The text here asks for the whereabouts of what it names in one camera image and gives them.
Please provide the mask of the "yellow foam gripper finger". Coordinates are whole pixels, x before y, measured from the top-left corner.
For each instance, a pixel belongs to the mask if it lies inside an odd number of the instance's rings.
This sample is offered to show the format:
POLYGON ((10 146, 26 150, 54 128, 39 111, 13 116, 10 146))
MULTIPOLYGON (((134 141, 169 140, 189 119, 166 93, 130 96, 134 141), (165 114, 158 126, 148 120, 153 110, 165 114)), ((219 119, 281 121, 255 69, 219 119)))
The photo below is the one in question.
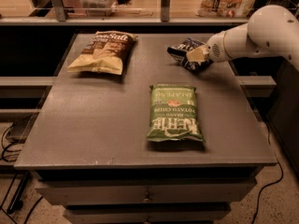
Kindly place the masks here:
POLYGON ((186 54, 186 57, 189 62, 205 62, 209 59, 209 51, 206 45, 202 45, 196 49, 189 51, 186 54))

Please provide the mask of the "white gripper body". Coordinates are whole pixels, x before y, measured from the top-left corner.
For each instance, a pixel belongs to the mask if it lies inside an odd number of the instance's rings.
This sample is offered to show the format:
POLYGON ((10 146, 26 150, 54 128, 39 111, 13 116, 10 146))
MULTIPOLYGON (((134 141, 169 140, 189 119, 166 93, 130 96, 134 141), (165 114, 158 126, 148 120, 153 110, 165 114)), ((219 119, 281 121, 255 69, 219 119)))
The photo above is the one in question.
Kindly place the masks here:
POLYGON ((224 38, 226 33, 224 31, 214 34, 206 42, 209 59, 215 63, 227 62, 231 60, 231 57, 226 51, 224 46, 224 38))

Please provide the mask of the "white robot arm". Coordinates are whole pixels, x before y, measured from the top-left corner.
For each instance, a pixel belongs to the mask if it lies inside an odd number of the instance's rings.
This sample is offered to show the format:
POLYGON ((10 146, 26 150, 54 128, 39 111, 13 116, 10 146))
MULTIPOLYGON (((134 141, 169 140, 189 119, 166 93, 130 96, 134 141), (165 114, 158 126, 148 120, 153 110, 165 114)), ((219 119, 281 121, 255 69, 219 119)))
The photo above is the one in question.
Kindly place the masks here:
POLYGON ((299 20, 278 5, 256 10, 248 22, 210 37, 186 54, 188 62, 221 63, 237 58, 283 57, 299 70, 299 20))

